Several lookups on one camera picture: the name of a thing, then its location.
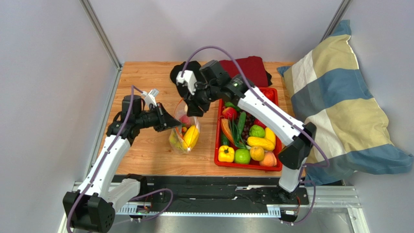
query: plastic bag of fruit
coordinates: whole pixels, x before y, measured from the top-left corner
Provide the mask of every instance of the plastic bag of fruit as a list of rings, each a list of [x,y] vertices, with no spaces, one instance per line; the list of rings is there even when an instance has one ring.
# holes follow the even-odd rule
[[[176,152],[188,154],[197,144],[200,122],[195,116],[187,116],[187,105],[183,99],[175,108],[173,116],[182,125],[171,130],[170,145]]]

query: dark red fabric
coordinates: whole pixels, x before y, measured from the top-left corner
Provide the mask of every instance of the dark red fabric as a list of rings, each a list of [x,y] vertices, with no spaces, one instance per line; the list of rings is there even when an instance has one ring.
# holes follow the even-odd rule
[[[264,69],[263,60],[261,57],[250,56],[247,58],[236,59],[239,63],[243,73],[256,86],[268,87],[266,70]],[[232,61],[222,60],[220,64],[228,72],[231,77],[236,76],[239,71]]]

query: gray wall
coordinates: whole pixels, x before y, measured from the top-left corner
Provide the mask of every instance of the gray wall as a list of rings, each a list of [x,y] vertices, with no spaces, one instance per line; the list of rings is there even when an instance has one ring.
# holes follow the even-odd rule
[[[391,140],[414,153],[414,1],[355,0],[353,47],[368,88],[387,114]],[[414,172],[374,176],[355,173],[356,186],[372,233],[412,232]]]
[[[121,62],[183,61],[217,45],[234,57],[298,61],[321,40],[341,0],[91,0]],[[197,60],[226,59],[205,50]]]
[[[1,232],[55,233],[116,70],[78,0],[0,0]]]

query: pillow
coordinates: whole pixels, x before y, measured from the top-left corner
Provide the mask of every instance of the pillow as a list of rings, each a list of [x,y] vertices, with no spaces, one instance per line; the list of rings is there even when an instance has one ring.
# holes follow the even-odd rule
[[[315,141],[330,167],[307,167],[306,179],[335,182],[354,171],[395,174],[411,170],[413,156],[396,148],[387,131],[388,118],[369,92],[348,44],[349,20],[291,67],[280,67],[298,120],[317,127]],[[308,163],[325,164],[314,147]]]

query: red tray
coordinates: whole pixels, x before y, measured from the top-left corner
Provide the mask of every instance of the red tray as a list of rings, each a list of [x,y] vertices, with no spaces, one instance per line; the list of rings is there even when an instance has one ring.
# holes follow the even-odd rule
[[[276,105],[279,105],[279,102],[277,100],[277,91],[274,88],[269,88],[269,87],[259,87],[260,91],[273,91],[273,96],[274,96],[274,100],[273,103],[275,103]],[[250,160],[249,164],[236,164],[236,163],[224,163],[224,162],[220,162],[219,161],[219,147],[220,147],[220,132],[222,130],[221,128],[221,124],[220,124],[220,117],[222,116],[222,111],[224,109],[224,104],[223,101],[220,100],[219,103],[219,111],[217,114],[217,132],[216,132],[216,149],[214,152],[214,163],[218,166],[230,166],[230,167],[242,167],[242,168],[250,168],[250,169],[258,169],[258,170],[266,170],[266,171],[281,171],[282,170],[282,164],[279,161],[279,152],[282,150],[282,143],[279,140],[278,137],[276,137],[276,146],[275,146],[275,150],[273,151],[273,153],[275,154],[275,157],[277,159],[277,165],[273,166],[273,167],[269,167],[269,166],[260,166],[258,161],[254,161],[253,159]],[[237,147],[235,145],[233,145],[232,143],[230,143],[231,147],[236,150]]]

